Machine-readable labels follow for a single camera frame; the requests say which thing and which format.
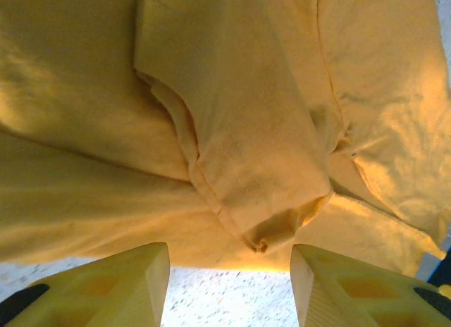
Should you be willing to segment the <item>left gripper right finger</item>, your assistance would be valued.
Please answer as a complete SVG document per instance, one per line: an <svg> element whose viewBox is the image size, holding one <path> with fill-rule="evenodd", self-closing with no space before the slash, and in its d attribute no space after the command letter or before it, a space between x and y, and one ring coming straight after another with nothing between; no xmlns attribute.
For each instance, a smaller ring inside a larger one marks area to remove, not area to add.
<svg viewBox="0 0 451 327"><path fill-rule="evenodd" d="M451 300L423 281L311 245L294 245L299 327L451 327Z"/></svg>

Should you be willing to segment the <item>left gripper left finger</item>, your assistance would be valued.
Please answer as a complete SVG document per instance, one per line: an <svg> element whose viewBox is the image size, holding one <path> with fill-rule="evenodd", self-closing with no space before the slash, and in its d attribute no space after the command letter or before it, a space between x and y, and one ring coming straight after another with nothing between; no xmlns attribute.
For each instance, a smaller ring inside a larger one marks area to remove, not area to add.
<svg viewBox="0 0 451 327"><path fill-rule="evenodd" d="M170 276L164 242L31 283L0 302L0 327L161 327Z"/></svg>

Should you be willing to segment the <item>yellow t-shirt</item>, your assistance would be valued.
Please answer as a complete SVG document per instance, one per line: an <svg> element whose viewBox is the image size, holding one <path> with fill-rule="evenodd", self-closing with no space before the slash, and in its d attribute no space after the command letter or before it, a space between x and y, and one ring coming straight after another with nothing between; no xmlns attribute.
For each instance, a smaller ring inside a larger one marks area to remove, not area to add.
<svg viewBox="0 0 451 327"><path fill-rule="evenodd" d="M435 0L0 0L0 262L412 276L450 223Z"/></svg>

